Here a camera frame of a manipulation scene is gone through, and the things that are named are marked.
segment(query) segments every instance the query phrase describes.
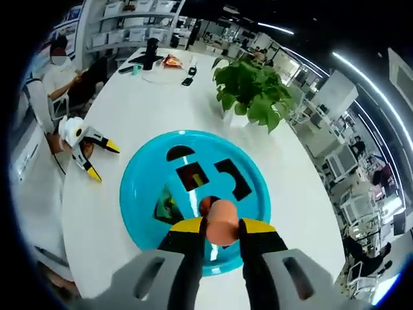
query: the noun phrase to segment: table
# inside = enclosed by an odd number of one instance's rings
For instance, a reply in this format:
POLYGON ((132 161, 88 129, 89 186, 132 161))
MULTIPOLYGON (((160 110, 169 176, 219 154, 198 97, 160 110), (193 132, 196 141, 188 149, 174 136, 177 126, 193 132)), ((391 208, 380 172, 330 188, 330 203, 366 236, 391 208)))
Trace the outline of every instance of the table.
MULTIPOLYGON (((140 51, 131 57, 137 57, 140 51)), ((149 83, 143 79, 147 72, 136 76, 115 73, 99 93, 85 123, 114 140, 121 153, 95 148, 90 161, 102 183, 89 178, 74 161, 69 163, 63 193, 63 233, 81 295, 102 293, 113 273, 139 253, 119 208, 119 185, 130 158, 148 140, 183 129, 211 132, 241 147, 267 182, 273 208, 271 224, 288 247, 307 253, 335 280, 345 262, 336 217, 317 171, 292 129, 285 122, 271 135, 254 124, 229 128, 219 117, 221 110, 215 99, 214 58, 161 48, 158 54, 168 52, 177 57, 195 55, 197 75, 191 86, 181 86, 181 80, 149 83)), ((201 279, 196 309, 229 306, 249 309, 242 268, 201 279)))

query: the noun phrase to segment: box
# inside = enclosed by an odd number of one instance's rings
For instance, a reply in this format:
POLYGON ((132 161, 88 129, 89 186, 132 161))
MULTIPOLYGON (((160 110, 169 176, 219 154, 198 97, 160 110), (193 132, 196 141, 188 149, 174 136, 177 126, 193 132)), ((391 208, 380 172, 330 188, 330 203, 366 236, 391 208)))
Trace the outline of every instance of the box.
POLYGON ((92 47, 100 47, 101 45, 105 45, 107 40, 108 40, 108 32, 96 34, 92 38, 92 47))
POLYGON ((125 6, 125 3, 123 1, 110 3, 106 5, 103 16, 106 17, 106 16, 112 16, 112 15, 119 14, 120 12, 122 12, 122 9, 124 6, 125 6))
POLYGON ((174 7, 176 1, 158 1, 156 3, 155 12, 157 13, 170 13, 174 7))
POLYGON ((138 0, 135 5, 135 12, 149 12, 154 4, 154 0, 138 0))
POLYGON ((160 43, 163 43, 167 33, 168 33, 168 30, 165 30, 165 29, 151 28, 149 30, 149 38, 155 37, 156 39, 159 40, 160 43))
POLYGON ((145 41, 145 28, 130 29, 129 41, 130 42, 144 42, 145 41))
POLYGON ((123 22, 124 27, 142 26, 145 23, 145 19, 149 20, 147 17, 129 17, 125 18, 123 22))
POLYGON ((125 38, 126 30, 120 29, 120 30, 113 30, 109 32, 108 35, 108 44, 116 44, 123 42, 125 38))

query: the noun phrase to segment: robotic arm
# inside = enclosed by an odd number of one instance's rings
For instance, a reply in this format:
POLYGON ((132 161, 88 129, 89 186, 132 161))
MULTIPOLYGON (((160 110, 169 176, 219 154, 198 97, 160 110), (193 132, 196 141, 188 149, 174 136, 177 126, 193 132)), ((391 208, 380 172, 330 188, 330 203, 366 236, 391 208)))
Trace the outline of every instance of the robotic arm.
MULTIPOLYGON (((74 309, 193 309, 206 227, 206 218, 175 224, 158 249, 136 256, 114 274, 109 289, 74 309)), ((242 218, 239 239, 251 309, 368 308, 335 290, 327 271, 300 250, 288 250, 273 226, 242 218)))

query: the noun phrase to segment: thermos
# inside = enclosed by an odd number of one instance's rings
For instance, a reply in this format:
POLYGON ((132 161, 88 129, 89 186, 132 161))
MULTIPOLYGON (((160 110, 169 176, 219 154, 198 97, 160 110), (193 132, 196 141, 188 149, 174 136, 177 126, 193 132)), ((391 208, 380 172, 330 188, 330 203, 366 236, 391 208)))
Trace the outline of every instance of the thermos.
POLYGON ((145 61, 143 62, 143 70, 152 70, 157 52, 158 39, 151 37, 148 39, 145 53, 145 61))

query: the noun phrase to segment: smartphone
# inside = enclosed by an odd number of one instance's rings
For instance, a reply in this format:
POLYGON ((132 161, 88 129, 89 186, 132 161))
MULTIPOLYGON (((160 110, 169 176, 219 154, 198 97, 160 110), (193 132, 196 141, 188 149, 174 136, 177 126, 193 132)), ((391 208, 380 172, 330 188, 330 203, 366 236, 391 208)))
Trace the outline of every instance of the smartphone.
POLYGON ((127 72, 132 72, 133 69, 134 69, 134 66, 130 66, 130 67, 123 68, 123 69, 119 70, 118 72, 120 74, 124 74, 124 73, 127 73, 127 72))
POLYGON ((191 77, 187 77, 186 79, 184 79, 182 81, 182 85, 183 86, 189 86, 189 85, 191 85, 192 81, 193 81, 193 79, 191 77))

